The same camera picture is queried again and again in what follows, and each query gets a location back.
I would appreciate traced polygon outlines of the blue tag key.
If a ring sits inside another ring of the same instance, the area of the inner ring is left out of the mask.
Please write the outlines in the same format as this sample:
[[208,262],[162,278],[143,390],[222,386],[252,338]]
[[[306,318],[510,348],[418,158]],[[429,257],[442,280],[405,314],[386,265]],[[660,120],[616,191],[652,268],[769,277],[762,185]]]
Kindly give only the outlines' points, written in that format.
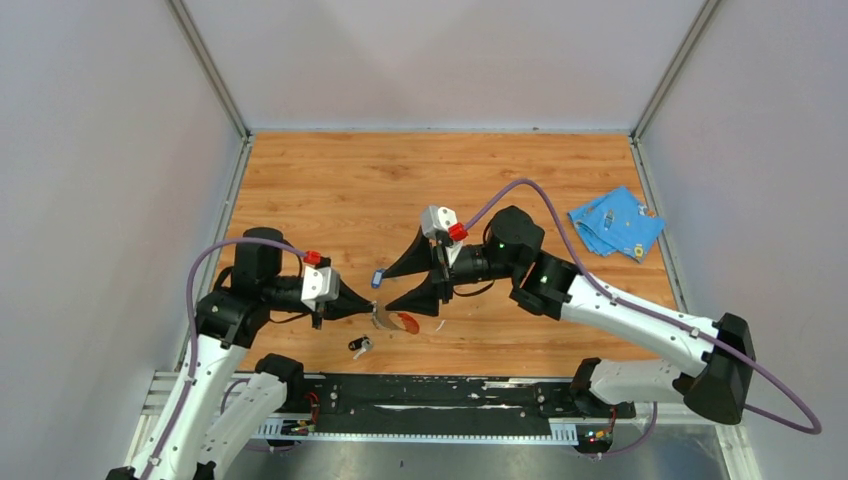
[[373,289],[379,289],[383,283],[385,270],[383,268],[376,269],[371,278],[371,287]]

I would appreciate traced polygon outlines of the keyring holder with red handle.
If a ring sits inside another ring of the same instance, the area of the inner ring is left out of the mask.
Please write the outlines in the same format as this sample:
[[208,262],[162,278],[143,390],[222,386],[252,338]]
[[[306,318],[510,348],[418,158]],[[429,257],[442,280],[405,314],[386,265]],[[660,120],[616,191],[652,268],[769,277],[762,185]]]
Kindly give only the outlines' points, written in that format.
[[380,330],[402,331],[411,335],[420,333],[418,321],[410,314],[386,310],[378,302],[373,304],[371,321]]

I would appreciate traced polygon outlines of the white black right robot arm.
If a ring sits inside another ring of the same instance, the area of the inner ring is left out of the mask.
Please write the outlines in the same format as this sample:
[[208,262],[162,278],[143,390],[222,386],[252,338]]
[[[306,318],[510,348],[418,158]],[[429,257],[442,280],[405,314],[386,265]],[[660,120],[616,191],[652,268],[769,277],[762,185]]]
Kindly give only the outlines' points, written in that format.
[[451,209],[430,206],[420,219],[414,241],[383,276],[426,277],[386,310],[436,317],[456,287],[507,279],[510,299],[526,312],[598,328],[656,354],[643,361],[583,360],[570,392],[580,415],[658,402],[681,403],[720,424],[741,422],[755,359],[745,319],[685,314],[603,283],[544,251],[544,230],[516,206],[494,215],[479,244],[466,243]]

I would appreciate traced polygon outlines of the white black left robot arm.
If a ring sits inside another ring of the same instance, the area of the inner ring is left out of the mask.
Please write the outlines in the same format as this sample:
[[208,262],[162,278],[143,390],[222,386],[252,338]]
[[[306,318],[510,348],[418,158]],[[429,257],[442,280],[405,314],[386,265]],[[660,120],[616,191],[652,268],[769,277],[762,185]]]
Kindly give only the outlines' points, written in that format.
[[330,258],[303,251],[269,227],[231,240],[234,263],[199,300],[186,287],[189,342],[177,381],[141,450],[110,479],[221,479],[258,427],[276,410],[306,400],[304,366],[269,354],[242,394],[223,407],[225,389],[274,311],[323,322],[370,313],[371,301],[348,287]]

